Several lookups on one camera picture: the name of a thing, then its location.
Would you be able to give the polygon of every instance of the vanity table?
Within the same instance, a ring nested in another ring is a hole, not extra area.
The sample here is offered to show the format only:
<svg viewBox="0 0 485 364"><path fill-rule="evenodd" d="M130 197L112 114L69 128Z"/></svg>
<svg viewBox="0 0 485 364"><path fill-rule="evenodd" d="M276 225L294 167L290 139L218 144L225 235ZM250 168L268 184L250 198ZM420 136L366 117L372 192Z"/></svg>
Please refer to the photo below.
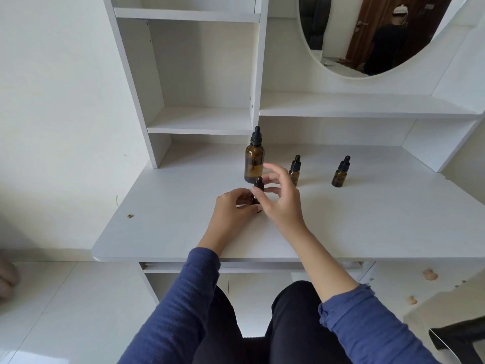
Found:
<svg viewBox="0 0 485 364"><path fill-rule="evenodd" d="M104 1L150 161L97 260L179 271L216 196L251 186L244 149L257 125L266 162L289 168L301 155L306 223L339 261L485 258L485 206L440 174L485 111L482 0L412 59L366 78L312 55L298 0ZM264 213L221 262L222 272L302 270Z"/></svg>

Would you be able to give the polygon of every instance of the blue sleeve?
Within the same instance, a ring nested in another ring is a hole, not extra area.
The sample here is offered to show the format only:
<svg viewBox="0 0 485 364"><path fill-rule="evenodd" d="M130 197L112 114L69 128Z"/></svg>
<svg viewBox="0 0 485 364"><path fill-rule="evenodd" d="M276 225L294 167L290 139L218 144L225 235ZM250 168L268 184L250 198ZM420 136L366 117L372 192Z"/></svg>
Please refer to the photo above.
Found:
<svg viewBox="0 0 485 364"><path fill-rule="evenodd" d="M127 347L118 364L191 364L219 278L219 257L192 249L170 290Z"/></svg>
<svg viewBox="0 0 485 364"><path fill-rule="evenodd" d="M440 364L367 285L332 297L319 313L354 364Z"/></svg>

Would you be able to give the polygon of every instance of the dropper bottle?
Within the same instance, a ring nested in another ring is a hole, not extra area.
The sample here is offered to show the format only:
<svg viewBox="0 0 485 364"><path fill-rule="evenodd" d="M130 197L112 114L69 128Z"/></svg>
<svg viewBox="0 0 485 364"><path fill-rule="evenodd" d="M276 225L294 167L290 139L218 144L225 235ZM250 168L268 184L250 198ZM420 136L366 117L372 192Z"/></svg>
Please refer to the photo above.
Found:
<svg viewBox="0 0 485 364"><path fill-rule="evenodd" d="M259 188L262 191L264 191L263 178L261 176L259 176L259 177L256 178L256 182L254 183L254 186L256 186L257 188ZM251 198L251 204L260 204L259 203L259 200L254 195Z"/></svg>
<svg viewBox="0 0 485 364"><path fill-rule="evenodd" d="M347 171L350 167L350 156L345 156L344 160L340 162L337 171L335 171L334 178L332 180L332 185L336 188L342 188L343 182L347 177Z"/></svg>
<svg viewBox="0 0 485 364"><path fill-rule="evenodd" d="M261 130L257 126L251 137L251 144L246 147L245 152L244 180L251 184L255 184L256 178L263 174L264 148L261 145L262 141Z"/></svg>
<svg viewBox="0 0 485 364"><path fill-rule="evenodd" d="M289 169L289 177L292 179L294 186L298 183L298 178L300 177L300 167L302 163L300 162L300 155L295 156L295 160L292 162L292 166Z"/></svg>

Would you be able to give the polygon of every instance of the small amber dropper bottle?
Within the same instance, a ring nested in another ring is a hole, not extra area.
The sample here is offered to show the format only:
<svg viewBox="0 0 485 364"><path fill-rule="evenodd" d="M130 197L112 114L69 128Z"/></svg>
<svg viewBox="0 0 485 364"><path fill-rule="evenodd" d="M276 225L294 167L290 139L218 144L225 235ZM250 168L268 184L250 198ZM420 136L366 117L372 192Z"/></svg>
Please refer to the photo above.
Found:
<svg viewBox="0 0 485 364"><path fill-rule="evenodd" d="M255 184L256 178L263 174L264 148L261 145L263 141L259 126L254 129L251 137L251 144L246 147L244 180L248 183Z"/></svg>
<svg viewBox="0 0 485 364"><path fill-rule="evenodd" d="M294 186L298 183L298 178L300 177L300 167L302 163L300 162L300 155L295 156L295 160L292 162L292 166L289 169L289 177L292 179Z"/></svg>
<svg viewBox="0 0 485 364"><path fill-rule="evenodd" d="M259 176L259 177L256 178L256 182L254 183L254 186L256 186L257 188L259 188L262 191L264 191L263 178L261 176ZM259 203L259 200L254 195L251 198L251 204L260 204Z"/></svg>
<svg viewBox="0 0 485 364"><path fill-rule="evenodd" d="M332 185L336 188L342 188L343 182L347 177L347 171L349 171L350 167L350 156L345 156L345 159L340 162L337 171L335 171L335 176L332 180Z"/></svg>

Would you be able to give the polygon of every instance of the mirror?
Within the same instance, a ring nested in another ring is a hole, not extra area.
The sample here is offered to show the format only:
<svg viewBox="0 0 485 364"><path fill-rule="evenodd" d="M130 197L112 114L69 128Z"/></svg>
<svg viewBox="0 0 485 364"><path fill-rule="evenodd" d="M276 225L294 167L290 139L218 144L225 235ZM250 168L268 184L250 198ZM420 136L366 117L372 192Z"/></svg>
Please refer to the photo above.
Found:
<svg viewBox="0 0 485 364"><path fill-rule="evenodd" d="M346 77L374 76L409 60L440 33L464 0L298 0L312 54Z"/></svg>

